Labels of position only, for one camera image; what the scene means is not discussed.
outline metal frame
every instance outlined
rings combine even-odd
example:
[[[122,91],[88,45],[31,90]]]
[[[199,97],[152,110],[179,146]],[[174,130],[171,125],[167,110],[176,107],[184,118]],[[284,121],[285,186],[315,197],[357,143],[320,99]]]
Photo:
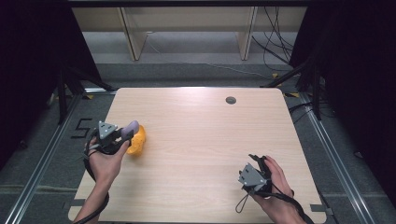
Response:
[[[79,100],[81,99],[81,95],[75,95],[69,106],[69,113],[64,118],[64,122],[59,124],[55,130],[54,135],[51,137],[49,144],[46,147],[43,155],[41,156],[40,161],[38,162],[35,170],[33,171],[30,179],[24,186],[21,195],[18,197],[18,200],[12,206],[10,212],[8,213],[6,223],[20,223],[21,219],[26,212],[26,209],[32,201],[33,196],[35,195],[35,190],[37,189],[38,184],[41,181],[44,173],[47,171],[47,168],[50,164],[50,161],[55,154],[56,148],[61,142],[61,139],[64,135],[65,129],[70,121],[71,115],[73,114],[75,108],[78,105]]]
[[[300,96],[303,104],[309,103],[309,98],[306,93],[301,92]],[[332,139],[327,134],[322,122],[316,119],[316,116],[312,112],[310,107],[306,107],[305,110],[306,113],[308,113],[308,117],[311,120],[316,133],[318,134],[320,142],[322,143],[326,154],[328,155],[332,163],[334,171],[337,173],[338,178],[340,179],[341,185],[346,191],[347,197],[349,198],[353,208],[355,209],[359,220],[361,221],[361,223],[376,223],[374,216],[369,211],[366,201],[364,201],[355,182],[349,175],[347,168],[341,160],[341,157],[338,155],[337,149],[332,144]]]
[[[340,0],[46,0],[35,6],[56,7],[326,7]]]

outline gray floor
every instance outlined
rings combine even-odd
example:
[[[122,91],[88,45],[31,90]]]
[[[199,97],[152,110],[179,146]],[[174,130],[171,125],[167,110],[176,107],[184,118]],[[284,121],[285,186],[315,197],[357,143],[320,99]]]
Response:
[[[130,60],[123,34],[84,35],[104,82],[115,87],[258,88],[270,82],[273,74],[285,73],[266,67],[263,64],[262,50],[255,43],[252,43],[249,59],[241,61],[233,33],[149,34],[138,62]],[[255,36],[264,43],[262,34]],[[284,37],[292,43],[295,34],[284,34]],[[271,49],[282,53],[274,46]],[[272,68],[290,69],[271,55],[265,55],[265,60]],[[297,78],[288,80],[279,88],[285,93],[295,92]],[[84,84],[86,87],[94,87],[90,83]],[[80,152],[85,139],[73,136],[81,136],[85,132],[76,130],[76,127],[81,119],[90,119],[82,121],[84,127],[94,127],[98,120],[105,119],[113,98],[114,95],[111,94],[95,94],[92,99],[78,102],[21,223],[70,223],[67,218],[68,204],[73,200],[84,172]],[[285,97],[285,101],[291,107],[300,104],[302,99]],[[354,145],[335,114],[325,102],[320,107],[321,123],[376,223],[396,223],[395,208],[364,160],[353,155]],[[5,222],[10,208],[29,181],[57,128],[58,118],[59,108],[55,101],[30,131],[26,139],[29,147],[16,151],[0,172],[0,222]],[[295,129],[318,190],[334,211],[334,217],[339,223],[361,223],[305,108],[297,109],[291,118],[295,122]],[[336,223],[334,217],[328,216],[326,223]]]

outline wrist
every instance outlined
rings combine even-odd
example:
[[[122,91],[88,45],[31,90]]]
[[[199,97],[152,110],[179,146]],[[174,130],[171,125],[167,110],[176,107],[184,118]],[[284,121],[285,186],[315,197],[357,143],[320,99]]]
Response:
[[[81,210],[75,218],[75,221],[82,220],[87,216],[92,216],[101,208],[105,202],[108,191],[110,190],[112,181],[98,178],[96,179],[95,185],[92,189],[90,196],[88,196]],[[88,223],[96,223],[99,218],[99,214]]]
[[[302,217],[300,217],[299,213],[297,210],[294,208],[293,205],[288,204],[286,207],[283,209],[280,209],[283,211],[278,211],[276,213],[273,213],[270,216],[270,218],[276,223],[276,224],[303,224],[305,221],[303,220]]]

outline black wall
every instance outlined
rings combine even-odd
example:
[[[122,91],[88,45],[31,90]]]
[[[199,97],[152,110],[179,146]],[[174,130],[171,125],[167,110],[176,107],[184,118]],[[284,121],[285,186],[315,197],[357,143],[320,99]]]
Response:
[[[61,70],[101,78],[70,8],[0,1],[0,30],[1,169],[45,109]]]
[[[326,80],[326,92],[337,117],[396,206],[393,177],[396,171],[396,13],[393,9],[391,1],[345,1],[331,29],[333,38],[319,55],[318,67]],[[321,15],[316,12],[305,16],[307,22],[303,23],[296,40],[298,48],[293,52],[293,66],[303,62],[315,46],[319,37],[315,31],[326,24]]]

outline human hand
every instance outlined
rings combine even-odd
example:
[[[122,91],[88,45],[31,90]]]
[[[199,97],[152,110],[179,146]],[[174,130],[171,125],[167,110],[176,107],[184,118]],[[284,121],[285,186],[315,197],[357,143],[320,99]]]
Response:
[[[288,181],[286,180],[282,168],[273,158],[269,156],[266,156],[266,158],[267,159],[264,160],[264,162],[271,171],[271,179],[273,182],[272,192],[284,193],[292,198],[293,193]],[[297,209],[291,203],[287,203],[275,197],[270,197],[268,199],[265,199],[259,195],[251,195],[251,197],[262,207],[262,210],[275,223],[305,223],[298,214]]]
[[[90,146],[96,143],[96,138],[90,142]],[[129,146],[129,141],[125,141],[119,151],[114,155],[106,155],[93,150],[90,152],[90,166],[96,179],[96,183],[112,184],[120,173],[122,157]]]

